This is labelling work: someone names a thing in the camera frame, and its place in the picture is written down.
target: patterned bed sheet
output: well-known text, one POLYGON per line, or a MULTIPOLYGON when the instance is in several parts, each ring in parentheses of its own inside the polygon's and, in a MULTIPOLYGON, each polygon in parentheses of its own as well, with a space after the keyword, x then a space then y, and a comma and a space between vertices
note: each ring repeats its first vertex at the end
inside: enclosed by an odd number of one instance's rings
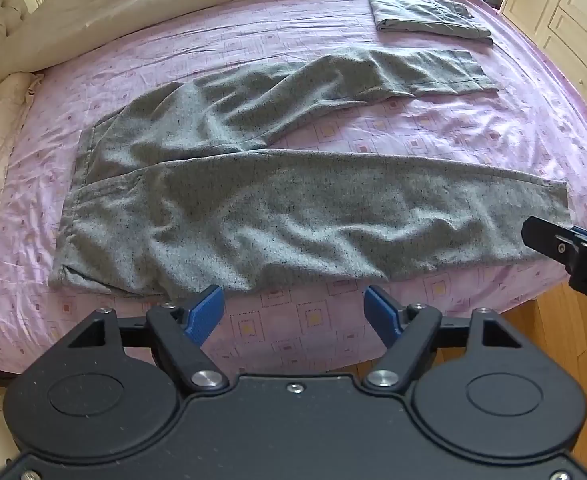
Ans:
MULTIPOLYGON (((81 130, 143 92, 247 61, 309 60, 353 43, 469 50, 497 94, 391 99, 342 110, 275 147, 379 152, 492 164, 566 180, 587 228, 587 107, 526 38, 480 0, 467 4, 495 41, 378 33, 368 0, 240 0, 113 41, 46 71, 16 143, 1 198, 0 369, 21 372, 100 306, 141 316, 149 301, 46 285, 81 130)), ((504 311, 565 277, 556 263, 461 269, 385 288, 452 316, 504 311)), ((363 316, 367 283, 346 280, 228 297, 204 350, 227 373, 327 370, 384 352, 363 316)), ((144 351, 131 354, 148 357, 144 351)))

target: hardwood floor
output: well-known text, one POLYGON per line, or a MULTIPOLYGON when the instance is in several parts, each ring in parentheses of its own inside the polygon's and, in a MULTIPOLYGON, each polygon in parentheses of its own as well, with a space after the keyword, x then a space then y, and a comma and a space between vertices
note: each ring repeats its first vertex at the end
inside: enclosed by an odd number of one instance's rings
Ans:
MULTIPOLYGON (((587 394, 586 296, 563 284, 504 316, 568 371, 587 394)), ((439 351, 435 364, 456 358, 461 352, 460 349, 439 351)), ((372 366, 373 362, 367 361, 343 370, 364 377, 372 366)), ((587 421, 574 448, 574 455, 587 466, 587 421)))

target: pink bed sheet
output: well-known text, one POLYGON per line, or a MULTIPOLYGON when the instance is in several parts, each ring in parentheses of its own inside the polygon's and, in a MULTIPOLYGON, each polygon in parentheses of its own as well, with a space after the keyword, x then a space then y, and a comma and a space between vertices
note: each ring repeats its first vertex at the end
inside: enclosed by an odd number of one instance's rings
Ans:
MULTIPOLYGON (((480 0, 466 3, 495 44, 377 33, 368 0, 240 0, 161 23, 46 71, 16 143, 0 214, 0 369, 20 372, 90 311, 141 316, 145 301, 46 285, 80 131, 149 89, 253 60, 309 60, 363 43, 470 50, 497 94, 391 99, 326 116, 277 146, 449 158, 564 179, 587 228, 587 107, 545 55, 480 0)), ((449 315, 506 310, 565 276, 554 262, 440 272, 385 285, 449 315)), ((225 371, 327 370, 378 357, 366 283, 227 298, 205 351, 225 371)))

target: silver screw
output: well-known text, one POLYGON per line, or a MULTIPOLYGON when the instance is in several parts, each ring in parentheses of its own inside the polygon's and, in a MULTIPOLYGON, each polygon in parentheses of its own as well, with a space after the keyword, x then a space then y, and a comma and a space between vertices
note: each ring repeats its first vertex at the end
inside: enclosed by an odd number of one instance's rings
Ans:
POLYGON ((380 386, 381 388, 386 388, 387 386, 393 386, 400 378, 398 374, 392 372, 391 370, 374 370, 367 375, 367 380, 369 383, 373 384, 373 386, 380 386))
POLYGON ((200 370, 191 376, 193 384, 203 388, 217 388, 221 386, 224 378, 220 372, 215 370, 200 370))
POLYGON ((41 478, 35 471, 25 471, 20 475, 20 480, 41 480, 41 478))
POLYGON ((549 480, 571 480, 571 475, 566 471, 556 471, 549 480))
POLYGON ((304 386, 298 383, 287 384, 287 391, 292 394, 301 394, 304 391, 304 386))

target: folded gray garment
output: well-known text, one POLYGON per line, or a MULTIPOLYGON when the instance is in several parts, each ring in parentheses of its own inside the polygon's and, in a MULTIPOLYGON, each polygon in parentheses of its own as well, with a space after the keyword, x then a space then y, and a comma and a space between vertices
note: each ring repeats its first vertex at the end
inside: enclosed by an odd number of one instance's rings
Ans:
POLYGON ((85 184, 166 160, 266 148, 333 110, 390 97, 497 91, 465 50, 340 48, 249 63, 135 99, 83 132, 85 184))
POLYGON ((529 215, 570 225, 563 182, 368 153, 175 160, 70 198, 49 284, 174 299, 525 263, 540 258, 521 240, 529 215))
POLYGON ((369 0, 378 30, 433 32, 493 44, 466 6, 452 0, 369 0))

